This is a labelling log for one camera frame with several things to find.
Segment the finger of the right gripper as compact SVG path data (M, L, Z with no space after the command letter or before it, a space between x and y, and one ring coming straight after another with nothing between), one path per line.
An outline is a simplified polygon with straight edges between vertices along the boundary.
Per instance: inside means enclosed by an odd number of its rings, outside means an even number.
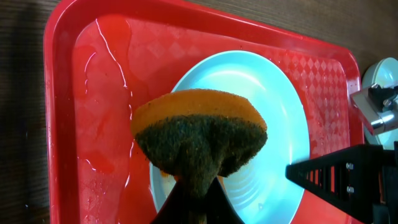
M363 223L397 223L397 149L358 144L286 167L285 176Z

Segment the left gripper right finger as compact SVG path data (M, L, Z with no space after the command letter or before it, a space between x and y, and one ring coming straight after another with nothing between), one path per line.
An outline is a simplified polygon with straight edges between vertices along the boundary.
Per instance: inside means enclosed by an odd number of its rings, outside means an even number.
M217 177L205 197L207 224L244 224L234 210Z

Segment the white plate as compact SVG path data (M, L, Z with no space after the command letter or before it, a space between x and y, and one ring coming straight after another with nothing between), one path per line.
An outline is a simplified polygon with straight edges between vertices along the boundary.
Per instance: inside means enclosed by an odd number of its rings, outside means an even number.
M382 59L366 70L361 82L362 88L370 87L375 83L382 87L397 83L397 60L395 58ZM363 130L368 143L382 145L386 150L394 149L394 141L397 140L397 129L375 136L371 135L366 127Z
M290 223L304 189L286 178L286 167L310 155L303 104L285 73L258 54L231 50L191 68L174 91L212 89L247 98L267 124L267 142L240 170L222 180L244 223Z

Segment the orange green sponge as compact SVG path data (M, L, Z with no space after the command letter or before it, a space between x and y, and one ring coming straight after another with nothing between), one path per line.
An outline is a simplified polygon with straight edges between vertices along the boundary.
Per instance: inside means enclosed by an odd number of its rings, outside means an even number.
M244 97L217 90L183 90L135 110L131 132L146 157L202 199L217 176L248 163L267 141L267 124Z

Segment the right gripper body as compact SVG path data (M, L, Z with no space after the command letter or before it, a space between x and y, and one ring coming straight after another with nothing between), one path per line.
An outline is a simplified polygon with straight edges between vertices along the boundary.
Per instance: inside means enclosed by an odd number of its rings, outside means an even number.
M397 84L382 87L375 83L350 95L359 118L370 132L378 135L397 129Z

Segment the red plastic tray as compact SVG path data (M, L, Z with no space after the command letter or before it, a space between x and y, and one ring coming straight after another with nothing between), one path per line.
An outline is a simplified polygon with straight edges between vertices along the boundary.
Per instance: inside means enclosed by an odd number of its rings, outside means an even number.
M310 157L363 143L348 49L186 1L62 1L44 34L50 221L149 223L149 162L132 147L131 111L225 50L260 54L286 74Z

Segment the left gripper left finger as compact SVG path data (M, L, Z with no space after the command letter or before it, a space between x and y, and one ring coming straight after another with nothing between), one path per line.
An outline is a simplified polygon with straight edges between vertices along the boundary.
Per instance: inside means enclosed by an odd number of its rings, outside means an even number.
M184 185L179 180L150 224L187 224L188 214Z

